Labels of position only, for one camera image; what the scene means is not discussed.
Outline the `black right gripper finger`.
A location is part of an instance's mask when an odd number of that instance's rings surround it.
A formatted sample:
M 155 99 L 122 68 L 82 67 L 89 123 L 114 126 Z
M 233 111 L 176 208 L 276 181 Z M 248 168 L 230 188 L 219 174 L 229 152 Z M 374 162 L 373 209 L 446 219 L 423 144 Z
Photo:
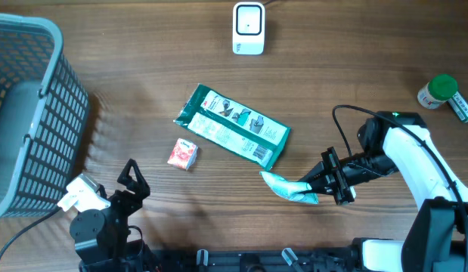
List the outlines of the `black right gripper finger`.
M 333 194 L 333 186 L 326 185 L 326 184 L 314 184 L 314 183 L 306 183 L 302 185 L 302 193 L 316 193 L 316 194 L 323 194 L 323 195 L 332 195 Z
M 299 182 L 311 183 L 316 179 L 326 175 L 325 163 L 323 161 L 316 164 L 306 175 L 299 179 Z

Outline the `light green wipes pack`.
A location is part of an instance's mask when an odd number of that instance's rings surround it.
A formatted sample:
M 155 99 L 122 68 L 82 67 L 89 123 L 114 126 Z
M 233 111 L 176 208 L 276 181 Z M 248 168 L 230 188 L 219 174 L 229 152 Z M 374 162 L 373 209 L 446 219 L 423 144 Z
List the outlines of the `light green wipes pack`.
M 259 174 L 270 189 L 279 197 L 292 202 L 318 204 L 318 196 L 311 191 L 310 184 L 288 181 L 282 176 L 270 172 L 260 172 Z

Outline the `red tissue pack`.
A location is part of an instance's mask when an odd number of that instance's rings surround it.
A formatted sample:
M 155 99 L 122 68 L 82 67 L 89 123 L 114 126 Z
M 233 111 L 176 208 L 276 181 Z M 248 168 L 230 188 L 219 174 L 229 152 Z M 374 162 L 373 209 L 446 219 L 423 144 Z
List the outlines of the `red tissue pack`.
M 167 163 L 187 171 L 195 163 L 197 151 L 198 146 L 195 143 L 179 138 Z

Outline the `large green 3M package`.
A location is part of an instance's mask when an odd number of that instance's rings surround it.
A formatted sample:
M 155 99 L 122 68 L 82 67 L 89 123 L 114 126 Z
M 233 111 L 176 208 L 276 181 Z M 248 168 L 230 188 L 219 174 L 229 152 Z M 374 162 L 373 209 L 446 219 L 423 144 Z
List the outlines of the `large green 3M package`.
M 290 128 L 199 84 L 174 123 L 270 171 Z

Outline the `green lid jar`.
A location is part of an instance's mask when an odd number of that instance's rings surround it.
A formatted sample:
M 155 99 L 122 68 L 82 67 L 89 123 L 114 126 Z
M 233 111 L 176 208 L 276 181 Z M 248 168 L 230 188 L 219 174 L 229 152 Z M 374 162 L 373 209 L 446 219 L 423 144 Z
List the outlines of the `green lid jar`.
M 437 75 L 424 85 L 417 94 L 420 105 L 434 110 L 450 100 L 458 91 L 456 79 L 448 74 Z

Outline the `small green box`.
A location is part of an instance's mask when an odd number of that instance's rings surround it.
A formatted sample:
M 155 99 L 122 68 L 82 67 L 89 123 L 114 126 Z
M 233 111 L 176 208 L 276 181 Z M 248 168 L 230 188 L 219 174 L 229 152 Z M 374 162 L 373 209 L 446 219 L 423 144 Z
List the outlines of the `small green box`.
M 461 122 L 468 122 L 468 103 L 458 91 L 448 103 Z

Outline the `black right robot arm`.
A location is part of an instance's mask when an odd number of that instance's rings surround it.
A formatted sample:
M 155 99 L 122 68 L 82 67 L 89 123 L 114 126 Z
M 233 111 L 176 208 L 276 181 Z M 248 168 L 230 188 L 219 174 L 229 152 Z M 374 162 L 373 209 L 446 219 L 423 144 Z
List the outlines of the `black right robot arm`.
M 358 130 L 362 153 L 341 159 L 330 147 L 304 177 L 305 193 L 353 202 L 356 185 L 400 173 L 418 208 L 402 241 L 355 238 L 347 247 L 321 248 L 316 271 L 468 271 L 468 188 L 435 148 L 417 113 L 371 113 Z

